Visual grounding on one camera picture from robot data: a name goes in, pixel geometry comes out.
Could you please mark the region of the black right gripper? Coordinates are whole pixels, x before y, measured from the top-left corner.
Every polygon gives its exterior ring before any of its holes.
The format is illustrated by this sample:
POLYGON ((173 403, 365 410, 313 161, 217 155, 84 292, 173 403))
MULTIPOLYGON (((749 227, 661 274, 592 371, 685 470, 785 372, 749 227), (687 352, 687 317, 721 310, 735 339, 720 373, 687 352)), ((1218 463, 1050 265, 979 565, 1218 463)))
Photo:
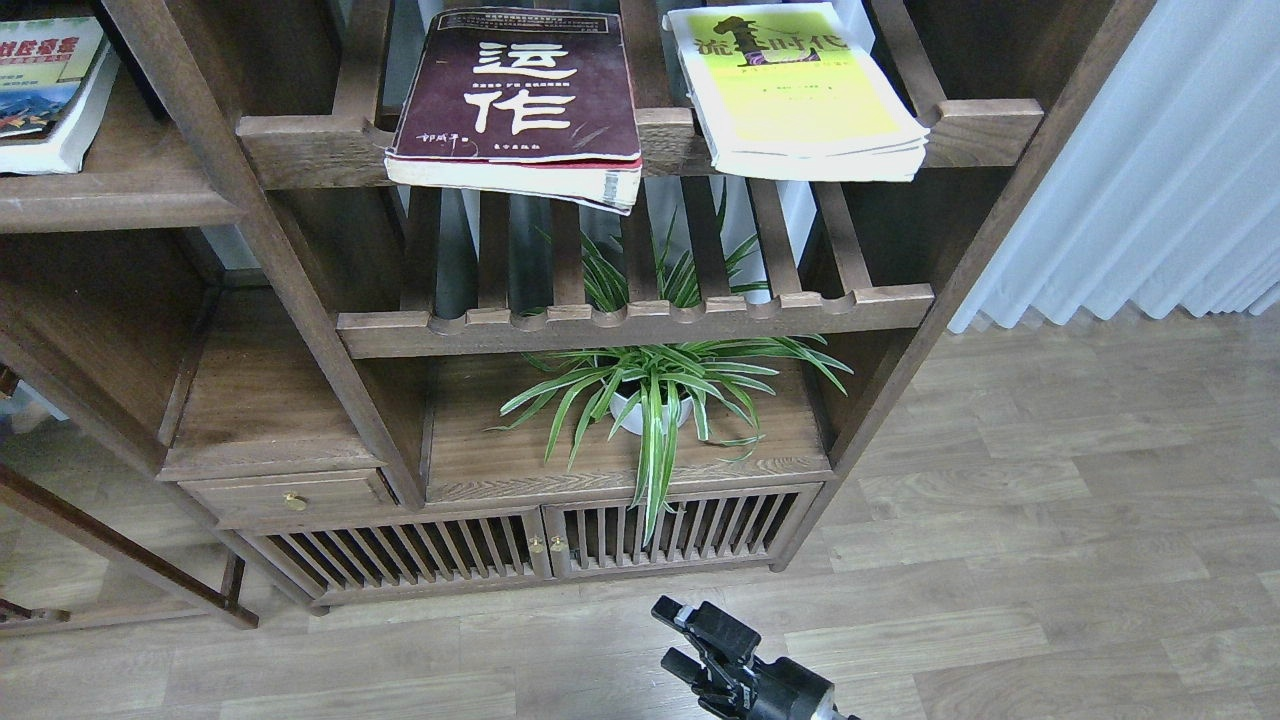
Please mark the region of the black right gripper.
POLYGON ((668 648, 660 666, 690 685, 709 714, 737 714, 737 719, 850 719, 835 703, 835 684, 813 670, 781 656, 773 662, 755 657, 758 632, 718 606, 680 603, 662 596, 652 616, 681 633, 700 660, 668 648))

